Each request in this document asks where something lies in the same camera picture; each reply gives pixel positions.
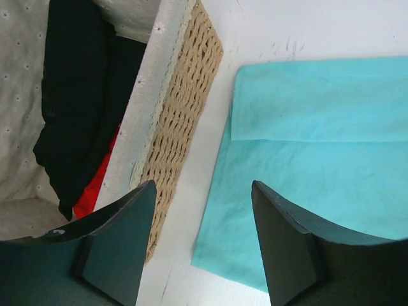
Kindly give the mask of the teal t-shirt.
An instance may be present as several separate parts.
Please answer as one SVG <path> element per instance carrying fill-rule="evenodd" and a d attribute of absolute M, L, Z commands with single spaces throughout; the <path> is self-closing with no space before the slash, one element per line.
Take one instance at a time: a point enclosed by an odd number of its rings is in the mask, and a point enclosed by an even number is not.
<path fill-rule="evenodd" d="M 238 70 L 192 264 L 266 291 L 255 180 L 338 225 L 406 238 L 407 58 Z"/>

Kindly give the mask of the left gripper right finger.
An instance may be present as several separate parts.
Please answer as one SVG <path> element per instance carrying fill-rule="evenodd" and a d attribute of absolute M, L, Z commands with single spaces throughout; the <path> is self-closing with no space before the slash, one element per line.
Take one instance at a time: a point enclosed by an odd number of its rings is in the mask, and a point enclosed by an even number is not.
<path fill-rule="evenodd" d="M 251 196 L 272 305 L 407 304 L 407 240 L 339 226 L 260 181 Z"/>

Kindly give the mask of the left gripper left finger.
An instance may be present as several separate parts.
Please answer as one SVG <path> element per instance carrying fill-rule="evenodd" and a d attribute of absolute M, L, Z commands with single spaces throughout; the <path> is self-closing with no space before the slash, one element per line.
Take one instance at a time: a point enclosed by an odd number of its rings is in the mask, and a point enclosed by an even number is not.
<path fill-rule="evenodd" d="M 1 242 L 1 304 L 135 305 L 155 206 L 150 180 L 40 237 Z"/>

